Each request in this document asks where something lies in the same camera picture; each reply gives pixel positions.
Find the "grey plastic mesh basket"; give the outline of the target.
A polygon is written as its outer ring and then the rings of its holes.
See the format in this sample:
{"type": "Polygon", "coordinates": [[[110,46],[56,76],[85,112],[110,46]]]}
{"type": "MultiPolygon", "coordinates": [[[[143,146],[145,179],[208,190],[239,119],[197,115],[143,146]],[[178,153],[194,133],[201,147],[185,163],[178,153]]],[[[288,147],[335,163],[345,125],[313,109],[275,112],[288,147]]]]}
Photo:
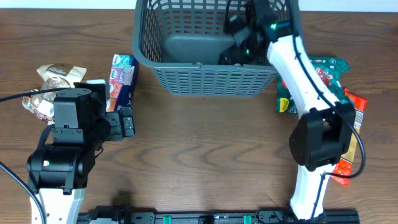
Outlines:
{"type": "Polygon", "coordinates": [[[220,59],[234,47],[226,16],[244,19],[246,1],[138,1],[132,50],[175,95],[256,96],[278,75],[262,49],[256,59],[220,59]]]}

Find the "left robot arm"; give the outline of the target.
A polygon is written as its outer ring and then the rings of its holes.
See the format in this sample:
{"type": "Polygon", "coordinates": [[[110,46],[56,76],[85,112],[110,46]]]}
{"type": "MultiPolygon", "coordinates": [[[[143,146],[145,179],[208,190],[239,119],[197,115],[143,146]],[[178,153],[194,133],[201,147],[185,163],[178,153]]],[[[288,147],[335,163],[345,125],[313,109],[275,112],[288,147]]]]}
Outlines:
{"type": "Polygon", "coordinates": [[[55,121],[27,160],[32,223],[77,223],[88,175],[107,141],[136,133],[132,109],[106,110],[109,83],[89,80],[59,90],[55,121]]]}

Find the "black aluminium rail base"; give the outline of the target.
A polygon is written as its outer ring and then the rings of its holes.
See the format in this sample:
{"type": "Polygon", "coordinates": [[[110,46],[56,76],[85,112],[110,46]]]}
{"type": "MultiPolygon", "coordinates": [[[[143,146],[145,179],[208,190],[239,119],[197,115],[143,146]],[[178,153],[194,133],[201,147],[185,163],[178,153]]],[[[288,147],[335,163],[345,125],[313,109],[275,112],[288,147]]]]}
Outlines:
{"type": "Polygon", "coordinates": [[[350,209],[325,210],[320,216],[307,221],[295,218],[286,208],[262,207],[255,212],[157,213],[127,207],[98,206],[88,213],[79,215],[76,222],[77,224],[360,224],[360,219],[358,212],[350,209]]]}

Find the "small white-green sachet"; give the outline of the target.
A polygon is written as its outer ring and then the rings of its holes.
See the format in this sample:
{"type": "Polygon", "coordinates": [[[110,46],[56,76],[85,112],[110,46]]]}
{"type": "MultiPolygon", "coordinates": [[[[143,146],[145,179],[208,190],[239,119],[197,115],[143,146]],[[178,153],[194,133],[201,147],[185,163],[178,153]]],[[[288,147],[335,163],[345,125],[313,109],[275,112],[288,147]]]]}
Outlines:
{"type": "Polygon", "coordinates": [[[92,84],[92,85],[105,85],[107,84],[107,81],[104,79],[94,79],[94,80],[87,80],[86,81],[87,84],[92,84]]]}

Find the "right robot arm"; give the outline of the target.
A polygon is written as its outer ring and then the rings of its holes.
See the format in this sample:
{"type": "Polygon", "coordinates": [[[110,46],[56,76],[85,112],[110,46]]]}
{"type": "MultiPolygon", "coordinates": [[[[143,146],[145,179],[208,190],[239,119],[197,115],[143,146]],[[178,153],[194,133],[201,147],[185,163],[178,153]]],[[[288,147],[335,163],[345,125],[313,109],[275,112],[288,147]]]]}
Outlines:
{"type": "Polygon", "coordinates": [[[220,54],[220,63],[252,62],[261,57],[282,77],[296,104],[298,123],[289,147],[298,165],[289,202],[296,222],[324,220],[323,198],[328,179],[349,148],[355,111],[326,86],[307,55],[300,31],[297,1],[287,1],[288,17],[277,18],[269,1],[248,1],[244,16],[232,16],[226,4],[223,31],[235,44],[220,54]]]}

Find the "Kleenex tissue multipack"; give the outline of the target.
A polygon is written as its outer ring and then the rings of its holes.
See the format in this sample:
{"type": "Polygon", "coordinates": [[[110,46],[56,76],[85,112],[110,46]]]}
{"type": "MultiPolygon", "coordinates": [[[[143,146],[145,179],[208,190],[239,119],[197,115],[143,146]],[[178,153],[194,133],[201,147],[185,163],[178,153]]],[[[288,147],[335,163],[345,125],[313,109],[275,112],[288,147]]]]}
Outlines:
{"type": "Polygon", "coordinates": [[[136,87],[138,62],[133,55],[114,54],[109,75],[107,112],[131,106],[136,87]]]}

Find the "green Nescafe coffee bag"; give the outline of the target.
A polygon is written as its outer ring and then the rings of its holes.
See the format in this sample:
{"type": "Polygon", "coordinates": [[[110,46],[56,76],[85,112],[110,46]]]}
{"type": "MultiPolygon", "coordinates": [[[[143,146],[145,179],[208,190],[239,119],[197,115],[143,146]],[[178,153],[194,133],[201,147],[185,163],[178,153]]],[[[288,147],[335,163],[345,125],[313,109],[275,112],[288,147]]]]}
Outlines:
{"type": "MultiPolygon", "coordinates": [[[[340,77],[347,72],[349,64],[339,57],[316,57],[309,56],[309,59],[317,71],[319,77],[328,87],[328,89],[340,100],[342,104],[350,103],[351,100],[343,93],[343,86],[340,83],[340,77]]],[[[280,75],[277,76],[277,98],[276,112],[297,114],[298,110],[289,93],[285,82],[280,75]]]]}

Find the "Pantree cookie pouch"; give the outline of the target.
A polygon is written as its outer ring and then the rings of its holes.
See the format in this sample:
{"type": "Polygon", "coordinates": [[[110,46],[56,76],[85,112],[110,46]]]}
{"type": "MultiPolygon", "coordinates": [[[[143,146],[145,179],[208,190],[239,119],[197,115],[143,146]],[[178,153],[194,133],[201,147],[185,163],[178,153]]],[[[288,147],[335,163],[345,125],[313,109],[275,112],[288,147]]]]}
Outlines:
{"type": "MultiPolygon", "coordinates": [[[[37,73],[44,83],[40,90],[54,88],[73,88],[75,82],[81,82],[87,69],[65,63],[43,65],[37,69],[37,73]]],[[[22,105],[25,109],[35,114],[47,125],[54,124],[55,115],[53,102],[56,92],[41,93],[38,95],[24,96],[22,105]]]]}

